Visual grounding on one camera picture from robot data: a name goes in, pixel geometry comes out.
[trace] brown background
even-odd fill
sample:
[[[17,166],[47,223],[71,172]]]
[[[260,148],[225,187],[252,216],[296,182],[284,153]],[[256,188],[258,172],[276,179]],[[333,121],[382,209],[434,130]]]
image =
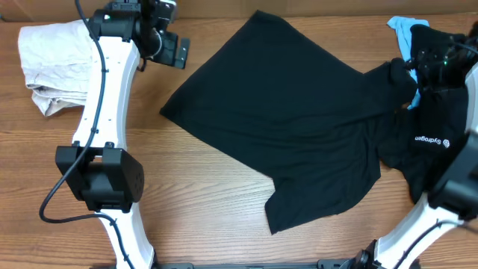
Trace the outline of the brown background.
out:
[[[108,0],[81,0],[89,16]],[[257,9],[280,16],[414,15],[477,12],[478,0],[179,0],[179,18],[244,18]],[[73,0],[0,0],[7,21],[78,19]]]
[[[420,16],[438,30],[467,32],[473,14]],[[390,16],[290,18],[293,27],[359,71],[400,56]],[[161,262],[194,264],[316,262],[353,257],[389,233],[412,208],[401,172],[382,178],[354,208],[271,236],[264,203],[267,177],[202,143],[158,114],[169,96],[205,63],[245,19],[180,19],[170,30],[191,39],[185,70],[149,64],[131,88],[128,151],[144,166],[140,203],[146,234]],[[98,220],[43,223],[38,208],[60,178],[55,149],[68,145],[82,108],[44,117],[25,88],[17,35],[32,23],[0,23],[0,268],[77,269],[114,263]],[[50,217],[87,213],[63,186]],[[426,268],[478,265],[477,237],[454,230],[420,258]]]

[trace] folded white fabric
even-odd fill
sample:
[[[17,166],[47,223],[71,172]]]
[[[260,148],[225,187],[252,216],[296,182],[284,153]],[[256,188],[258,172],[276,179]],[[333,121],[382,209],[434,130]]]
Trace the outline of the folded white fabric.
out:
[[[94,46],[81,20],[22,27],[18,47],[25,84],[43,115],[84,105]]]

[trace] light blue fabric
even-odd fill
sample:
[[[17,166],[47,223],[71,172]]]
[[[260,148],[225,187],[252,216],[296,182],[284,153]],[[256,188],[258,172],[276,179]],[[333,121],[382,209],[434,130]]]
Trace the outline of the light blue fabric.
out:
[[[412,32],[410,31],[410,28],[413,25],[429,26],[429,23],[425,19],[414,19],[402,16],[394,16],[387,22],[387,25],[390,26],[390,28],[394,29],[397,33],[398,46],[400,47],[400,52],[402,52],[402,58],[404,61],[408,61],[412,57]],[[415,72],[415,70],[410,71],[410,76],[415,81],[417,81],[417,73]],[[417,90],[417,93],[415,94],[415,97],[413,98],[409,109],[417,107],[419,103],[420,93]]]

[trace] wooden floor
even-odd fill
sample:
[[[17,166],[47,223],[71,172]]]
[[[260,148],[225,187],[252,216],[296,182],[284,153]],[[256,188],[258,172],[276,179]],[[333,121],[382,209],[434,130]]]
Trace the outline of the wooden floor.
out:
[[[400,56],[389,16],[311,17],[288,21],[359,71]],[[468,32],[477,15],[422,16],[442,31]],[[394,228],[412,208],[401,173],[382,178],[353,209],[271,236],[266,176],[200,142],[158,114],[179,85],[244,24],[244,19],[185,19],[171,27],[191,39],[186,70],[149,64],[131,89],[128,151],[144,166],[141,212],[161,262],[194,264],[314,262],[354,256]],[[81,108],[45,118],[25,88],[16,48],[26,24],[0,24],[0,268],[88,268],[115,262],[97,220],[40,221],[38,208],[60,178],[57,145],[69,145]],[[61,188],[47,215],[83,214]],[[478,238],[455,230],[422,256],[427,268],[478,268]]]

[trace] blue towel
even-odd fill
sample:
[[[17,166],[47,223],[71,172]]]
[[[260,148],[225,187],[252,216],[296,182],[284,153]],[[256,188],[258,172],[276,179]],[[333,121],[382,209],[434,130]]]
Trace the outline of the blue towel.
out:
[[[414,19],[406,18],[402,16],[394,16],[387,22],[390,28],[394,29],[397,32],[398,46],[400,47],[400,52],[402,52],[402,57],[404,61],[410,60],[411,49],[412,49],[412,32],[410,28],[413,25],[425,25],[429,26],[428,21],[425,19]],[[415,70],[410,71],[410,76],[417,81],[417,73]],[[415,108],[420,103],[420,93],[417,90],[415,97],[412,100],[412,103],[409,106],[409,109]]]

